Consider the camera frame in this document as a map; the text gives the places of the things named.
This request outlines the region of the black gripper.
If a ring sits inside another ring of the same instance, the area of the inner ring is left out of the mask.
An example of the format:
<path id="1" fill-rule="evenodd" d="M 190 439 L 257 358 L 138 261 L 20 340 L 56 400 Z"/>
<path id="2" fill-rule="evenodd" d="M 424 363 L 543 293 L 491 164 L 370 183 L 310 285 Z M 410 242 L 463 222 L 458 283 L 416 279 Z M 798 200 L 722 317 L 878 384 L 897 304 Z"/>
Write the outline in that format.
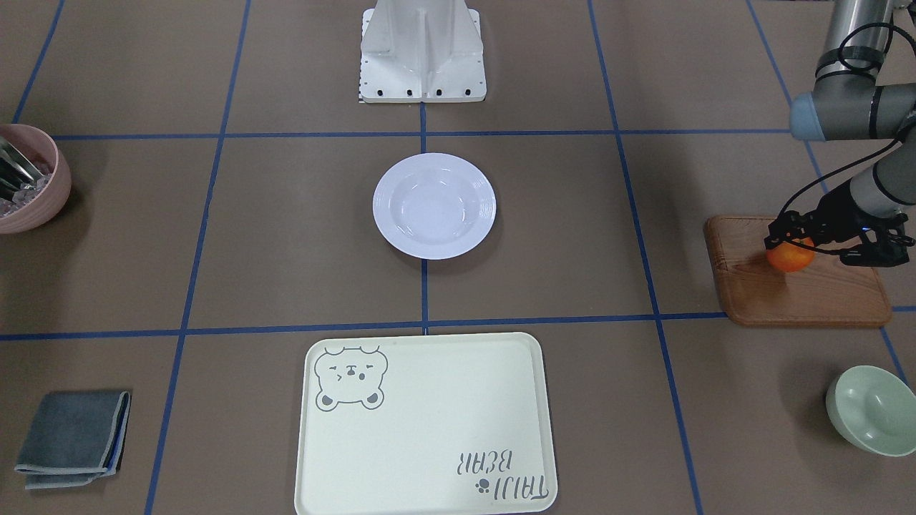
<path id="1" fill-rule="evenodd" d="M 776 249 L 787 238 L 787 245 L 817 251 L 818 245 L 860 237 L 867 228 L 868 216 L 854 201 L 851 189 L 834 188 L 811 212 L 788 211 L 781 215 L 781 224 L 768 224 L 764 247 Z"/>

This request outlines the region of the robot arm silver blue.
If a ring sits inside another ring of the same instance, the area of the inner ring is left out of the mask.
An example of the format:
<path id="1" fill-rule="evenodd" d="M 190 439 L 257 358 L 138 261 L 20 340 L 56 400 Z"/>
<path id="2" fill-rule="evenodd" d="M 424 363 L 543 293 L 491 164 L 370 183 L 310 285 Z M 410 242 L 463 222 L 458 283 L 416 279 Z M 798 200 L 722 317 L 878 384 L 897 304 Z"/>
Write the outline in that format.
<path id="1" fill-rule="evenodd" d="M 914 206 L 914 84 L 877 82 L 897 26 L 890 1 L 837 1 L 815 69 L 814 87 L 791 103 L 791 134 L 802 141 L 885 139 L 868 167 L 830 190 L 807 214 L 788 205 L 769 225 L 764 244 L 829 253 L 849 266 L 893 267 L 909 260 L 914 239 L 904 230 Z"/>

